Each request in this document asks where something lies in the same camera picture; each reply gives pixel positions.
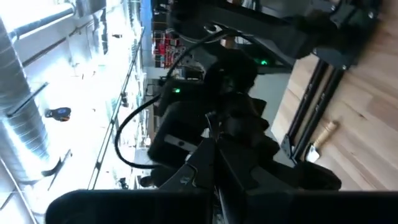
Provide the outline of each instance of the wooden handle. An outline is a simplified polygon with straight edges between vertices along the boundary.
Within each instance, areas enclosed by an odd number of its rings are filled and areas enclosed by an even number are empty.
[[[328,138],[333,134],[334,131],[336,131],[338,127],[337,121],[330,121],[328,125],[326,126],[325,130],[318,136],[318,138],[315,140],[313,143],[313,146],[318,149],[323,145],[323,143],[328,140]]]

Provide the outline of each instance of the metal rail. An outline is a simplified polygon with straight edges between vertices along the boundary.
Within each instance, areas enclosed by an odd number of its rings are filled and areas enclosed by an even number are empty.
[[[132,69],[134,68],[134,66],[136,64],[136,58],[139,53],[139,49],[141,48],[141,41],[142,41],[143,35],[144,35],[144,29],[141,32],[141,36],[139,38],[138,43],[135,45],[135,48],[133,49],[133,58],[131,60],[130,67],[127,72],[126,78],[124,79],[124,83],[122,85],[122,88],[121,88],[121,91],[119,94],[119,98],[116,103],[116,108],[113,111],[111,121],[109,122],[108,128],[106,130],[105,137],[104,137],[102,145],[101,145],[101,149],[99,150],[97,161],[96,161],[95,167],[93,169],[93,173],[91,175],[90,183],[88,184],[88,190],[93,190],[97,183],[98,176],[100,174],[100,170],[102,168],[102,164],[104,161],[104,157],[105,157],[106,151],[108,150],[109,140],[113,136],[112,133],[113,133],[114,127],[115,127],[116,123],[118,122],[118,113],[119,113],[119,109],[120,109],[120,106],[122,103],[122,94],[126,91],[127,84],[129,83],[129,80],[131,77]]]

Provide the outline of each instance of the ceiling duct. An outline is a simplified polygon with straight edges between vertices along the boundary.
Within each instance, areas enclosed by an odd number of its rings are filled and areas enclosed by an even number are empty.
[[[7,112],[31,94],[24,69],[0,17],[0,157],[19,184],[31,184],[53,170],[49,140],[34,100],[8,118]]]
[[[40,13],[24,15],[23,23],[13,27],[9,33],[12,40],[22,39],[29,34],[51,26],[59,21],[67,19],[75,14],[75,7],[70,3],[58,4],[48,8],[40,9]]]
[[[78,17],[94,14],[106,7],[106,0],[76,0],[76,11]]]

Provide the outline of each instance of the black metal bracket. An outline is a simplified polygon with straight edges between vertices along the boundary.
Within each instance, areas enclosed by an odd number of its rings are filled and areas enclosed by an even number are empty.
[[[287,131],[282,144],[280,145],[281,149],[286,153],[287,156],[292,156],[292,143],[299,131],[302,122],[304,120],[305,115],[308,112],[308,109],[313,101],[315,93],[318,90],[318,87],[322,81],[322,78],[325,75],[325,72],[328,68],[328,64],[322,60],[319,60],[317,66],[315,67],[311,79],[305,89],[304,95],[296,113],[294,114],[294,118],[292,124]]]
[[[303,119],[308,112],[309,106],[313,101],[315,93],[317,92],[317,89],[326,72],[327,67],[328,65],[324,61],[319,60],[310,80],[310,83],[308,84],[304,96],[298,106],[290,128],[284,139],[282,140],[282,144],[280,145],[280,148],[295,164],[297,164],[301,160],[303,154],[305,154],[310,138],[316,130],[318,123],[320,122],[330,100],[335,94],[335,91],[338,88],[338,85],[343,78],[345,72],[344,70],[339,68],[333,69],[325,87],[320,94],[317,104],[310,115],[308,122],[305,124],[303,134],[298,140],[297,145],[295,145],[294,140],[297,132],[303,123]]]
[[[318,123],[322,119],[322,116],[326,110],[326,107],[328,106],[330,100],[332,99],[333,95],[335,94],[335,91],[343,78],[345,71],[341,70],[339,68],[334,68],[330,78],[327,81],[326,86],[324,87],[317,105],[315,106],[315,109],[312,111],[310,120],[304,127],[304,132],[301,135],[300,140],[298,141],[298,144],[296,148],[294,149],[294,153],[291,156],[291,158],[294,161],[299,161],[302,157],[303,154],[305,154],[305,150],[307,148],[307,145],[310,141],[310,138],[314,131],[316,130]]]

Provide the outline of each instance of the wooden surface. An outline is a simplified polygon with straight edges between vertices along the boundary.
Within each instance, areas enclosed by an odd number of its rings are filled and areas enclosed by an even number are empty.
[[[339,121],[317,164],[335,172],[342,190],[398,190],[398,1],[384,1],[383,8],[359,65],[346,72],[314,134]],[[315,56],[299,60],[292,72],[272,127],[279,142],[316,62]]]

